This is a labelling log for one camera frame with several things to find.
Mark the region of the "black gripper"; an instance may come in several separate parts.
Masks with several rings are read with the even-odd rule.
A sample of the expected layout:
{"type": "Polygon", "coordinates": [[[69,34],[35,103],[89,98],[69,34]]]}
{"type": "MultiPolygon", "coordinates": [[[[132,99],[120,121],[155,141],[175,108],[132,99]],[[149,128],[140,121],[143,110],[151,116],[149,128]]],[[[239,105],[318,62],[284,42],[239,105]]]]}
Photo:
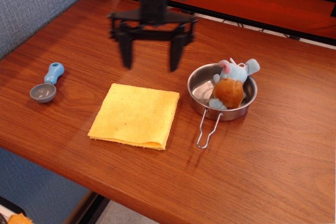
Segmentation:
{"type": "Polygon", "coordinates": [[[196,19],[167,9],[166,0],[141,0],[135,10],[111,13],[111,37],[119,42],[123,64],[132,68],[134,40],[170,41],[170,71],[177,70],[184,46],[194,39],[196,19]]]}

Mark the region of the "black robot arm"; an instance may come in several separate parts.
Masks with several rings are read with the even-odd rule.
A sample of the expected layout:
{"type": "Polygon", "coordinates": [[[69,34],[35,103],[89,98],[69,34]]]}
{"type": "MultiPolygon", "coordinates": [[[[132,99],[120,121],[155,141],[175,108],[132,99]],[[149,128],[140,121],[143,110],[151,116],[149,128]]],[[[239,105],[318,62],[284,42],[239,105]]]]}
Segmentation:
{"type": "Polygon", "coordinates": [[[125,67],[132,67],[132,44],[135,40],[169,41],[170,71],[175,71],[184,47],[194,40],[197,19],[167,8],[167,0],[140,0],[135,10],[111,13],[111,38],[119,43],[125,67]]]}

